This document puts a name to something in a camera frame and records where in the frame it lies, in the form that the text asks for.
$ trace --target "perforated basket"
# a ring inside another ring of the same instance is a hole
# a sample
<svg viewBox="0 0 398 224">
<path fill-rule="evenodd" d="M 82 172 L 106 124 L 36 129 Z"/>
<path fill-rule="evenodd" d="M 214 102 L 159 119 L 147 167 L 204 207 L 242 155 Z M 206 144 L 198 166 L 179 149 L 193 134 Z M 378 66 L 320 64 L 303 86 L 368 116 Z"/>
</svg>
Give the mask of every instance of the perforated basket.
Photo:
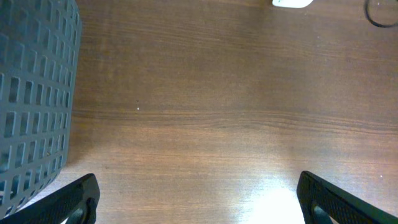
<svg viewBox="0 0 398 224">
<path fill-rule="evenodd" d="M 75 1 L 0 0 L 0 218 L 66 163 L 80 36 Z"/>
</svg>

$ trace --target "wooden surface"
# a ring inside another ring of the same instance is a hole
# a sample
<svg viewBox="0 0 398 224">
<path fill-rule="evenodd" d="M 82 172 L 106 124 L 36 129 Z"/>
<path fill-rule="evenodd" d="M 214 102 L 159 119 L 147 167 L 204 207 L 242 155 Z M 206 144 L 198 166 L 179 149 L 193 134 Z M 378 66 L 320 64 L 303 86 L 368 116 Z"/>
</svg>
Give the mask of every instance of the wooden surface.
<svg viewBox="0 0 398 224">
<path fill-rule="evenodd" d="M 398 216 L 398 30 L 362 0 L 78 1 L 69 158 L 97 223 L 303 223 L 310 170 Z"/>
</svg>

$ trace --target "white plastic object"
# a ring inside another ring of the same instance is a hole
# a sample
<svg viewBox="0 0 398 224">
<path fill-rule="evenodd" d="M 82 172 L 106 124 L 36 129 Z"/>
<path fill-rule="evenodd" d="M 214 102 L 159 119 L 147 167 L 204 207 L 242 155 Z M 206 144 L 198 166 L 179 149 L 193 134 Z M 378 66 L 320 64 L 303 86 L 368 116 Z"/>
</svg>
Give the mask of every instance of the white plastic object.
<svg viewBox="0 0 398 224">
<path fill-rule="evenodd" d="M 302 8 L 309 5 L 313 0 L 273 0 L 272 4 L 278 7 Z"/>
</svg>

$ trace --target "wood grain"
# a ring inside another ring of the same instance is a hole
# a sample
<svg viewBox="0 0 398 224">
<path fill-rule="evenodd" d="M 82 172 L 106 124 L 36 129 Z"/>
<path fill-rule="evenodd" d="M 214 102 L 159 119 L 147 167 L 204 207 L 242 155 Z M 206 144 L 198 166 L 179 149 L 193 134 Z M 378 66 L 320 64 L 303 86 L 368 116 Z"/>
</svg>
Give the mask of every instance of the wood grain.
<svg viewBox="0 0 398 224">
<path fill-rule="evenodd" d="M 310 170 L 398 216 L 398 32 L 362 0 L 78 1 L 68 165 L 97 223 L 303 223 Z"/>
</svg>

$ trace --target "wire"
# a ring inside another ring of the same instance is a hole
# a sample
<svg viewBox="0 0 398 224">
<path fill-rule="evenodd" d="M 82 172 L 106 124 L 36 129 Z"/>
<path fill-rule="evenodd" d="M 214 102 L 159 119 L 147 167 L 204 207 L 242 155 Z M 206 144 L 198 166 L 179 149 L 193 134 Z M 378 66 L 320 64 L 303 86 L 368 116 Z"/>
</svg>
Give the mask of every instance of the wire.
<svg viewBox="0 0 398 224">
<path fill-rule="evenodd" d="M 369 15 L 369 2 L 370 0 L 365 0 L 365 4 L 364 4 L 364 10 L 365 10 L 365 16 L 366 19 L 373 25 L 377 26 L 377 27 L 381 27 L 381 28 L 391 28 L 391 27 L 395 27 L 398 26 L 398 21 L 394 24 L 389 24 L 389 25 L 384 25 L 384 24 L 380 24 L 378 22 L 375 22 L 371 16 Z"/>
</svg>

